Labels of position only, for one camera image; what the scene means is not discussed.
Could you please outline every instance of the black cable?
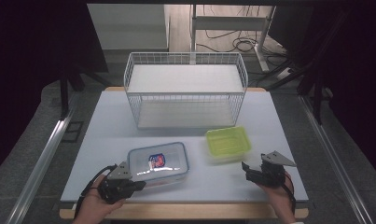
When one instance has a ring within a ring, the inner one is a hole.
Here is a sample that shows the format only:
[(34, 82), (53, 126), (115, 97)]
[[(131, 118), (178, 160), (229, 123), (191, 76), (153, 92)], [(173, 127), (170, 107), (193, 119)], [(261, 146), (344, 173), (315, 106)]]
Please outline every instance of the black cable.
[(85, 199), (86, 197), (86, 194), (89, 192), (90, 189), (96, 189), (96, 188), (92, 188), (91, 186), (93, 185), (94, 181), (98, 178), (98, 176), (100, 176), (103, 172), (105, 172), (106, 170), (114, 170), (116, 167), (118, 167), (117, 165), (112, 165), (112, 166), (106, 166), (104, 169), (102, 169), (100, 172), (98, 172), (97, 175), (94, 176), (94, 178), (89, 181), (88, 185), (86, 186), (86, 188), (83, 189), (83, 191), (80, 193), (80, 196), (79, 196), (79, 199), (77, 200), (77, 208), (75, 209), (75, 215), (74, 215), (74, 219), (77, 218), (77, 214), (79, 214), (79, 211), (80, 211), (80, 206), (82, 205), (83, 203), (83, 200)]

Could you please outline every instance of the wooden table edge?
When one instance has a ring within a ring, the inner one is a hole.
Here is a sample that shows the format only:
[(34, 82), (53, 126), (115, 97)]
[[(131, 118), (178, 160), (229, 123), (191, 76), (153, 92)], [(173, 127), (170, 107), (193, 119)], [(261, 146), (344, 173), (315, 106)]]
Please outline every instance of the wooden table edge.
[[(60, 209), (60, 217), (74, 218), (75, 210)], [(306, 218), (308, 208), (295, 210), (296, 218)], [(125, 203), (107, 219), (257, 219), (277, 218), (268, 203)]]

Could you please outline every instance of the wire shelf rack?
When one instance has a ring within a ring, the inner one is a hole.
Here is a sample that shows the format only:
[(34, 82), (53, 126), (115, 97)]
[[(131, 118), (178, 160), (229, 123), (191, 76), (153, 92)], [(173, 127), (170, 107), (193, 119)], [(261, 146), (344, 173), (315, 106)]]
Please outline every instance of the wire shelf rack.
[(248, 84), (240, 53), (131, 53), (124, 73), (138, 128), (234, 126)]

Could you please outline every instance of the metal rail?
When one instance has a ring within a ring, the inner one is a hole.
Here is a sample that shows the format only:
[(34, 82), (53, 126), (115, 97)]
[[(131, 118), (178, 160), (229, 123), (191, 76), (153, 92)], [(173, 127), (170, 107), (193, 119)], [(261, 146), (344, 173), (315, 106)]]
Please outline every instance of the metal rail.
[(327, 133), (325, 132), (324, 128), (318, 124), (315, 117), (313, 116), (313, 113), (312, 113), (313, 109), (311, 107), (308, 97), (299, 96), (299, 99), (301, 103), (303, 104), (303, 107), (307, 113), (307, 116), (311, 124), (313, 125), (314, 131), (316, 135), (318, 136), (322, 144), (322, 147), (325, 150), (325, 153), (327, 154), (327, 159), (329, 160), (330, 165), (332, 166), (333, 171), (336, 174), (336, 177), (339, 179), (341, 187), (344, 190), (347, 196), (347, 199), (350, 202), (359, 223), (362, 223), (362, 224), (373, 223), (369, 215), (368, 209), (366, 208), (362, 198), (360, 197), (358, 191), (356, 190), (349, 175), (345, 171), (344, 166), (342, 165), (335, 148), (332, 146), (329, 138), (327, 137)]
[(22, 190), (12, 211), (10, 212), (6, 223), (22, 223), (22, 221), (24, 220), (24, 217), (31, 205), (31, 202), (34, 199), (34, 196), (43, 180), (43, 177), (45, 176), (45, 173), (49, 168), (54, 153), (56, 152), (57, 147), (63, 138), (66, 127), (68, 126), (69, 121), (71, 120), (75, 112), (79, 95), (80, 93), (74, 93), (71, 96), (69, 102), (70, 110), (68, 111), (66, 118), (57, 122), (53, 133), (51, 134), (48, 142), (45, 145), (45, 148), (42, 151), (42, 154), (40, 155), (34, 167), (34, 170), (31, 172), (30, 177), (25, 183), (24, 189)]

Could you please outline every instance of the metal frame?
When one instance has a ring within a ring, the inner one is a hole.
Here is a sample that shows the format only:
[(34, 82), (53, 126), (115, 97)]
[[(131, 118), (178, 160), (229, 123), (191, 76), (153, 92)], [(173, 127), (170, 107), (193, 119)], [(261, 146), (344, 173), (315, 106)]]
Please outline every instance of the metal frame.
[(269, 32), (270, 23), (275, 7), (272, 7), (265, 18), (261, 17), (206, 17), (196, 15), (196, 5), (193, 5), (191, 17), (191, 43), (190, 52), (196, 52), (196, 31), (197, 30), (243, 30), (260, 31), (261, 36), (254, 50), (258, 57), (258, 62), (264, 73), (270, 72), (266, 59), (263, 57), (263, 44)]

